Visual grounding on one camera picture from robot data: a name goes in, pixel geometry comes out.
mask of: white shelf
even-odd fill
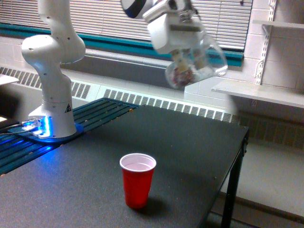
[[[304,29],[304,24],[286,23],[286,22],[280,22],[280,21],[253,20],[252,23],[281,27],[281,28]]]
[[[5,85],[5,84],[9,84],[9,83],[14,83],[14,82],[17,82],[17,81],[19,81],[19,80],[16,79],[15,77],[10,77],[10,76],[7,76],[7,75],[0,74],[0,86]]]
[[[304,92],[294,89],[255,85],[226,79],[211,90],[233,96],[304,108]]]

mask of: warning label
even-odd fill
[[[72,109],[71,109],[70,104],[67,104],[65,113],[68,113],[68,112],[71,112],[71,111],[72,111]]]

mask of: red plastic cup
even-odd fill
[[[120,159],[126,205],[133,209],[146,206],[156,160],[143,153],[130,153]]]

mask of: window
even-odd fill
[[[207,32],[225,49],[244,50],[252,0],[192,0]],[[120,0],[70,0],[77,32],[149,41],[143,20],[128,18]],[[48,28],[38,15],[37,0],[0,1],[0,23]]]

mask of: cup rim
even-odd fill
[[[128,157],[128,156],[130,156],[130,155],[144,155],[144,156],[150,158],[150,159],[154,162],[154,165],[153,165],[153,167],[151,167],[151,168],[149,168],[149,169],[147,169],[147,170],[143,170],[143,171],[129,169],[129,168],[125,167],[125,166],[122,164],[122,161],[123,161],[123,159],[124,159],[125,157]],[[129,154],[126,154],[125,156],[123,156],[123,157],[119,160],[119,164],[120,164],[120,167],[121,167],[122,169],[128,170],[128,171],[130,171],[130,172],[148,172],[148,171],[151,171],[151,170],[153,170],[153,169],[155,168],[155,166],[156,166],[156,160],[155,160],[152,156],[147,155],[147,154],[145,154],[145,153],[129,153]]]

